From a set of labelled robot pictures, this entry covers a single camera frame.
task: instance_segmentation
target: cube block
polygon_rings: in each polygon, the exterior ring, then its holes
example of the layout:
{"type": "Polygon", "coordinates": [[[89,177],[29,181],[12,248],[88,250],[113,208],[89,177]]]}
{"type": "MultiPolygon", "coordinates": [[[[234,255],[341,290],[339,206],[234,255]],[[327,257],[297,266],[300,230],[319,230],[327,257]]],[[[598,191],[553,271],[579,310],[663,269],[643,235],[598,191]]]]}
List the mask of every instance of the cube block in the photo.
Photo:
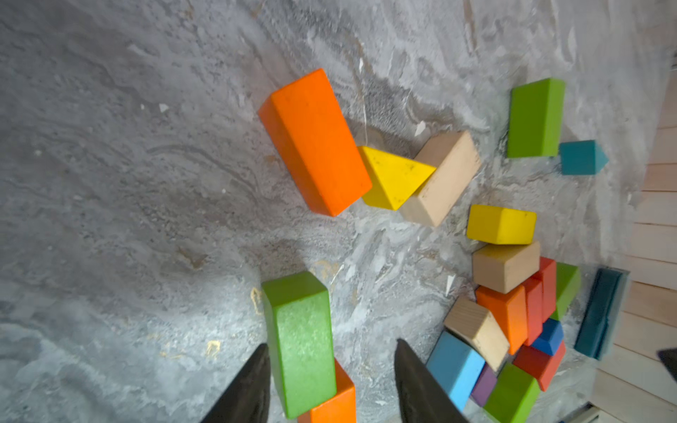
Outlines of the cube block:
{"type": "Polygon", "coordinates": [[[270,366],[287,418],[336,395],[329,292],[310,272],[263,283],[270,366]]]}
{"type": "Polygon", "coordinates": [[[562,175],[596,175],[609,162],[597,141],[572,141],[559,146],[562,175]]]}
{"type": "Polygon", "coordinates": [[[494,291],[507,294],[536,272],[540,265],[541,244],[489,244],[473,253],[473,280],[494,291]]]}
{"type": "Polygon", "coordinates": [[[530,244],[536,228],[536,214],[512,208],[482,206],[470,208],[468,238],[490,244],[530,244]]]}
{"type": "Polygon", "coordinates": [[[508,363],[498,375],[484,410],[498,423],[524,423],[539,393],[538,382],[532,375],[508,363]]]}
{"type": "Polygon", "coordinates": [[[503,364],[510,343],[494,315],[467,298],[459,298],[444,319],[444,326],[469,343],[495,372],[503,364]]]}
{"type": "Polygon", "coordinates": [[[447,332],[442,332],[426,363],[428,371],[459,410],[468,402],[482,367],[484,359],[447,332]]]}
{"type": "Polygon", "coordinates": [[[565,87],[564,81],[549,78],[512,90],[509,158],[557,155],[565,87]]]}
{"type": "Polygon", "coordinates": [[[337,216],[371,189],[322,69],[272,93],[259,117],[313,212],[337,216]]]}
{"type": "Polygon", "coordinates": [[[482,162],[468,131],[430,138],[414,160],[437,170],[399,212],[410,222],[437,227],[473,180],[482,162]]]}
{"type": "Polygon", "coordinates": [[[336,369],[336,395],[309,412],[301,414],[298,423],[357,422],[355,385],[336,359],[334,359],[334,368],[336,369]]]}
{"type": "Polygon", "coordinates": [[[362,196],[371,207],[397,210],[435,172],[435,167],[370,147],[359,154],[372,180],[372,189],[362,196]]]}
{"type": "Polygon", "coordinates": [[[510,348],[508,353],[515,354],[519,347],[527,340],[527,299],[522,285],[508,294],[502,294],[480,286],[475,291],[477,304],[486,307],[496,318],[498,325],[505,334],[510,348]]]}

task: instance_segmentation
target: orange rectangular block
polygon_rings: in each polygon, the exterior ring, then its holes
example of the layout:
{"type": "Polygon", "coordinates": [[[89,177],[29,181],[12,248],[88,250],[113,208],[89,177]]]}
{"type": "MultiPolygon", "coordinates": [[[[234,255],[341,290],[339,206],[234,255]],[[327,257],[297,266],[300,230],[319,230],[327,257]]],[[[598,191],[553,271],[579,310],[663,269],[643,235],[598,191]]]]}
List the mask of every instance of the orange rectangular block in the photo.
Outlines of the orange rectangular block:
{"type": "Polygon", "coordinates": [[[520,285],[507,294],[480,286],[475,291],[477,304],[489,309],[510,343],[511,355],[527,340],[527,295],[520,285]]]}
{"type": "Polygon", "coordinates": [[[567,348],[564,346],[564,342],[562,342],[552,357],[543,351],[525,345],[519,350],[519,354],[517,354],[512,364],[532,375],[538,381],[541,391],[545,392],[548,390],[548,386],[550,386],[555,373],[557,373],[557,368],[562,363],[566,352],[567,348]]]}
{"type": "Polygon", "coordinates": [[[259,117],[313,212],[335,217],[371,190],[322,69],[272,93],[259,117]]]}
{"type": "Polygon", "coordinates": [[[531,345],[543,332],[543,282],[530,277],[523,283],[527,294],[527,342],[531,345]]]}
{"type": "Polygon", "coordinates": [[[355,385],[348,373],[334,359],[336,368],[336,396],[309,412],[301,414],[298,423],[356,423],[355,385]]]}

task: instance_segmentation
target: green rectangular block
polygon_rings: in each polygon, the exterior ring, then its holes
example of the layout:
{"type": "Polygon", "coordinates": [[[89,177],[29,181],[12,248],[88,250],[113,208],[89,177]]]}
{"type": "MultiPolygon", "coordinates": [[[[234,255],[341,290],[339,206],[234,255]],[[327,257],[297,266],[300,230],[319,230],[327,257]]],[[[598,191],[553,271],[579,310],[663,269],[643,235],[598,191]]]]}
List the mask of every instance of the green rectangular block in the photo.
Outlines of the green rectangular block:
{"type": "Polygon", "coordinates": [[[562,320],[580,288],[581,271],[578,266],[557,262],[557,308],[550,316],[551,319],[562,320]]]}
{"type": "Polygon", "coordinates": [[[540,392],[532,375],[508,363],[498,375],[484,411],[497,423],[524,423],[540,392]]]}
{"type": "Polygon", "coordinates": [[[262,288],[271,371],[293,419],[336,395],[329,292],[308,271],[262,288]]]}
{"type": "Polygon", "coordinates": [[[509,158],[558,154],[565,87],[564,81],[548,78],[512,90],[509,158]]]}

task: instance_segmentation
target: gray marbled floor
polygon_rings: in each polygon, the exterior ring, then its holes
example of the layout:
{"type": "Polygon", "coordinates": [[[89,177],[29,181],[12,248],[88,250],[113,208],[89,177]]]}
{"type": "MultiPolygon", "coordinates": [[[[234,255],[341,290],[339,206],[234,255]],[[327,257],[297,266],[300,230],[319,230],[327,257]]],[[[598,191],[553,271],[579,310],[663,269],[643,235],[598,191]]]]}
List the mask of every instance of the gray marbled floor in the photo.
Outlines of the gray marbled floor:
{"type": "MultiPolygon", "coordinates": [[[[619,264],[674,18],[670,0],[0,0],[0,420],[199,421],[265,339],[261,281],[308,268],[360,422],[398,421],[395,339],[426,357],[473,291],[472,203],[537,212],[544,254],[584,266],[571,346],[593,266],[619,264]],[[358,143],[413,156],[472,131],[483,166],[441,227],[307,210],[256,110],[318,67],[358,143]],[[563,139],[609,155],[596,178],[504,159],[510,88],[547,76],[567,81],[563,139]]],[[[568,352],[530,420],[583,403],[592,366],[568,352]]]]}

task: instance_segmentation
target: rectangular block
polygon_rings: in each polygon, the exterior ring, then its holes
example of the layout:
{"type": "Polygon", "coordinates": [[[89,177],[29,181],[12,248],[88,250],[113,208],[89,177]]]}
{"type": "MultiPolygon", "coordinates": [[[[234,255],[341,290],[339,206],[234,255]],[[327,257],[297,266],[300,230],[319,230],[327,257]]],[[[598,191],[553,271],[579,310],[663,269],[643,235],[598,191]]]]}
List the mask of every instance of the rectangular block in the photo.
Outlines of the rectangular block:
{"type": "Polygon", "coordinates": [[[337,216],[371,189],[322,69],[272,93],[259,117],[313,212],[337,216]]]}
{"type": "Polygon", "coordinates": [[[532,375],[537,381],[541,391],[547,391],[552,378],[557,373],[557,368],[562,363],[567,348],[564,342],[559,345],[555,355],[545,354],[535,348],[524,346],[519,350],[512,364],[532,375]]]}
{"type": "Polygon", "coordinates": [[[264,282],[270,366],[287,418],[336,395],[329,292],[305,271],[264,282]]]}
{"type": "Polygon", "coordinates": [[[473,180],[482,161],[468,131],[430,138],[414,160],[437,170],[399,212],[410,222],[437,227],[473,180]]]}
{"type": "Polygon", "coordinates": [[[507,294],[539,269],[541,244],[489,244],[473,253],[473,281],[507,294]]]}
{"type": "Polygon", "coordinates": [[[470,207],[468,238],[490,244],[530,244],[536,228],[536,214],[512,208],[470,207]]]}
{"type": "Polygon", "coordinates": [[[557,307],[551,319],[562,320],[580,288],[581,271],[578,267],[557,262],[557,307]]]}
{"type": "Polygon", "coordinates": [[[336,395],[328,401],[301,414],[298,423],[356,423],[355,384],[348,373],[334,359],[336,370],[336,395]]]}
{"type": "Polygon", "coordinates": [[[509,158],[557,155],[565,87],[564,81],[549,78],[512,90],[509,158]]]}
{"type": "Polygon", "coordinates": [[[468,402],[483,367],[484,359],[474,349],[447,332],[442,332],[426,363],[459,410],[468,402]]]}
{"type": "Polygon", "coordinates": [[[498,423],[524,423],[539,393],[538,382],[532,375],[508,363],[498,375],[484,411],[498,423]]]}
{"type": "Polygon", "coordinates": [[[444,326],[469,343],[495,372],[503,364],[510,343],[491,311],[460,297],[444,319],[444,326]]]}
{"type": "Polygon", "coordinates": [[[475,291],[477,304],[491,311],[505,334],[512,355],[527,340],[527,299],[523,286],[518,286],[508,294],[502,294],[480,286],[475,291]]]}

